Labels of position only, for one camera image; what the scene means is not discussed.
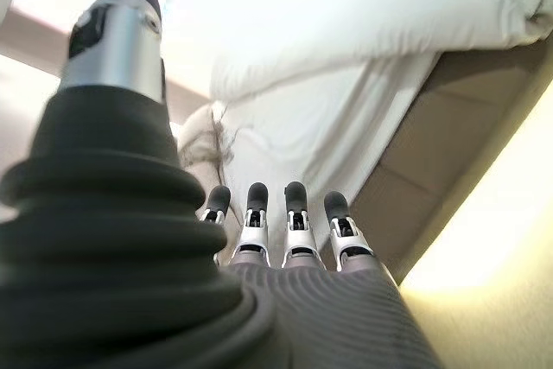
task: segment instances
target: white blanket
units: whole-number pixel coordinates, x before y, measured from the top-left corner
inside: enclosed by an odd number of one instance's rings
[[[312,0],[245,30],[222,56],[212,95],[225,109],[220,173],[241,216],[247,189],[270,190],[270,255],[283,255],[284,186],[305,184],[320,245],[322,198],[358,193],[438,54],[535,41],[513,0]]]

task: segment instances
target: beige wall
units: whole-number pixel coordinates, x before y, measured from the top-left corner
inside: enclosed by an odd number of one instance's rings
[[[553,368],[553,84],[402,283],[447,368]]]
[[[552,368],[553,200],[488,285],[403,294],[447,368]]]

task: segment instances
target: white bed sheet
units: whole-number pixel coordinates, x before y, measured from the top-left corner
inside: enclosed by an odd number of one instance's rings
[[[253,182],[267,185],[273,264],[283,259],[284,187],[295,180],[305,185],[309,218],[321,248],[328,236],[324,195],[329,190],[341,191],[348,200],[357,195],[436,57],[409,55],[309,74],[226,107],[220,119],[221,150],[226,154],[222,180],[232,188],[236,213],[245,212]],[[358,136],[359,129],[365,129],[362,140],[346,139]]]

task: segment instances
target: ribbed rubber cover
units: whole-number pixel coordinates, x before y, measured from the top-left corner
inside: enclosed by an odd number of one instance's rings
[[[291,367],[441,367],[396,286],[380,269],[337,273],[255,264],[229,269],[274,298],[278,320],[292,342]]]

